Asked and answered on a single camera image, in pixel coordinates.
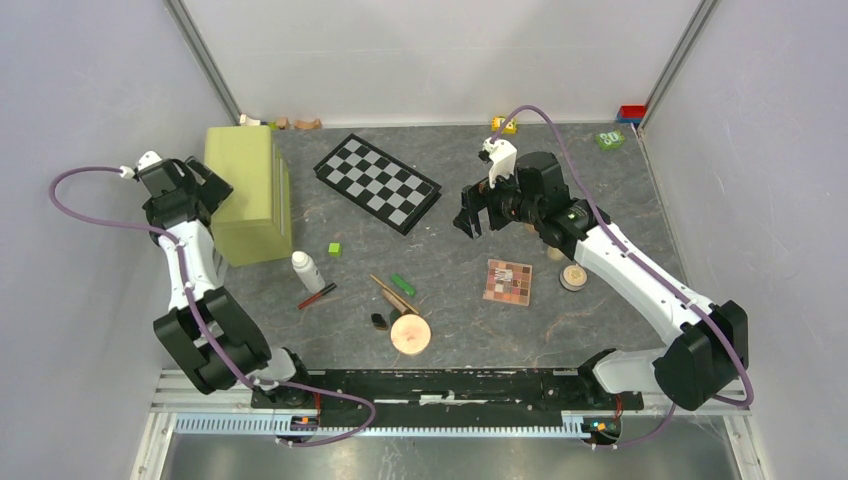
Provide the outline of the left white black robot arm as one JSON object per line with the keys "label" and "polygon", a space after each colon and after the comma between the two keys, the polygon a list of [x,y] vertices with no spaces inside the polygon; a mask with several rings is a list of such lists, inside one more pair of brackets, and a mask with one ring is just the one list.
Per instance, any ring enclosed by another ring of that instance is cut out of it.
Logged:
{"label": "left white black robot arm", "polygon": [[135,174],[150,195],[143,210],[169,269],[167,312],[153,323],[162,346],[203,394],[245,383],[290,407],[306,405],[314,381],[301,359],[271,348],[223,285],[211,219],[232,186],[195,157],[154,151],[141,156]]}

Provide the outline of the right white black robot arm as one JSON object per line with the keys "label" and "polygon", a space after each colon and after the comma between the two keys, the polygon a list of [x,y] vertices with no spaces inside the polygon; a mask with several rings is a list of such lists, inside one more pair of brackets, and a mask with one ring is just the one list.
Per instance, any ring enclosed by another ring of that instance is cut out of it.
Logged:
{"label": "right white black robot arm", "polygon": [[663,345],[634,352],[611,349],[585,362],[577,382],[580,400],[602,408],[617,393],[662,393],[695,411],[742,378],[748,366],[748,316],[732,300],[718,304],[647,258],[602,210],[570,194],[550,152],[481,151],[486,178],[466,186],[454,219],[469,237],[517,222],[531,225],[549,247],[599,276],[654,328]]}

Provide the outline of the green makeup organizer box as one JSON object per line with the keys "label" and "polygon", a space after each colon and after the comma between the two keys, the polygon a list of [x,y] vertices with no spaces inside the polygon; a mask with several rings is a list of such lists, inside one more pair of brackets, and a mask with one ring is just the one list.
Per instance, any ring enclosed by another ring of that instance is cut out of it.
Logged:
{"label": "green makeup organizer box", "polygon": [[232,193],[212,215],[215,246],[232,266],[290,257],[289,172],[267,126],[207,130],[204,163]]}

